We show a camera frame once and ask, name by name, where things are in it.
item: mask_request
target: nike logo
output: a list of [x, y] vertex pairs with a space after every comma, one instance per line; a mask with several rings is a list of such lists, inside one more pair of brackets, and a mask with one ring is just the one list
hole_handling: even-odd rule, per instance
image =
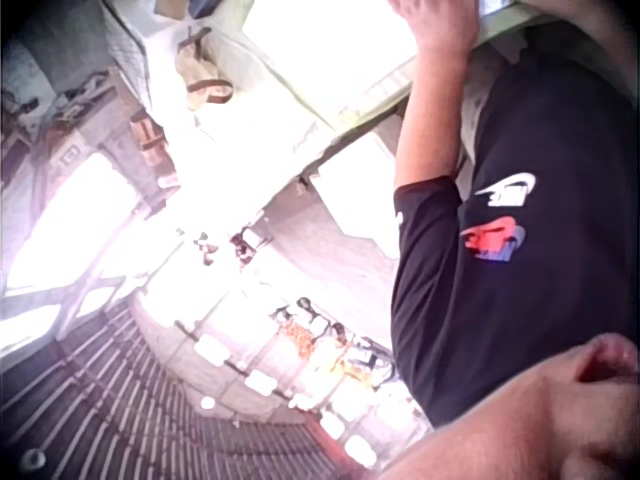
[[527, 195], [536, 185], [536, 177], [531, 173], [516, 173], [498, 183], [476, 192], [476, 195], [490, 193], [490, 207], [521, 207]]

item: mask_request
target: window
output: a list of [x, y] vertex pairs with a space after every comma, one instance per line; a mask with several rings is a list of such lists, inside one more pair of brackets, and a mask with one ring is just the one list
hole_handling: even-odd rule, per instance
[[331, 405], [347, 422], [362, 415], [371, 403], [371, 390], [357, 380], [347, 378], [333, 394]]
[[255, 390], [260, 395], [268, 397], [278, 386], [278, 381], [275, 378], [271, 378], [269, 375], [265, 375], [259, 370], [254, 370], [246, 378], [244, 384], [252, 390]]
[[359, 435], [354, 435], [344, 444], [344, 450], [359, 464], [371, 468], [376, 464], [378, 457], [371, 449], [369, 443]]
[[100, 153], [60, 187], [13, 263], [7, 288], [70, 285], [136, 203], [136, 192]]
[[207, 333], [200, 337], [200, 340], [193, 348], [200, 356], [216, 367], [221, 367], [231, 357], [229, 349]]
[[336, 417], [333, 413], [330, 413], [330, 412], [322, 413], [322, 418], [320, 419], [320, 426], [324, 428], [325, 431], [334, 440], [339, 439], [345, 430], [344, 423], [342, 423], [338, 417]]
[[376, 416], [393, 429], [402, 431], [413, 418], [413, 405], [406, 401], [382, 401], [376, 409]]
[[53, 326], [60, 305], [45, 305], [0, 321], [0, 350], [4, 357], [45, 335]]
[[91, 312], [95, 312], [99, 308], [102, 308], [109, 298], [111, 298], [114, 290], [115, 287], [104, 287], [91, 290], [84, 297], [82, 305], [80, 305], [78, 317], [82, 317], [83, 315], [87, 315]]

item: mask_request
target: hand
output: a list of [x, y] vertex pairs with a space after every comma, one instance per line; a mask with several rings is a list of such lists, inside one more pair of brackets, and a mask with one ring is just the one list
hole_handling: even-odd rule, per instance
[[478, 0], [389, 0], [409, 24], [419, 50], [467, 56], [480, 25]]

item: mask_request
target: fingers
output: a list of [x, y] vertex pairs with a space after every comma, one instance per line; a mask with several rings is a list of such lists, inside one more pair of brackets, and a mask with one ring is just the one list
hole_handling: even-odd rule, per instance
[[393, 8], [393, 10], [396, 13], [400, 12], [400, 0], [388, 0], [389, 1], [389, 5], [391, 5], [391, 8]]

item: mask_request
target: wall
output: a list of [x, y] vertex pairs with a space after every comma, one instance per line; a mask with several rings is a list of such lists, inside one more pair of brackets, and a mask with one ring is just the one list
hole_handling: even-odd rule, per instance
[[204, 418], [126, 302], [2, 372], [3, 447], [46, 456], [33, 478], [337, 478], [303, 424]]

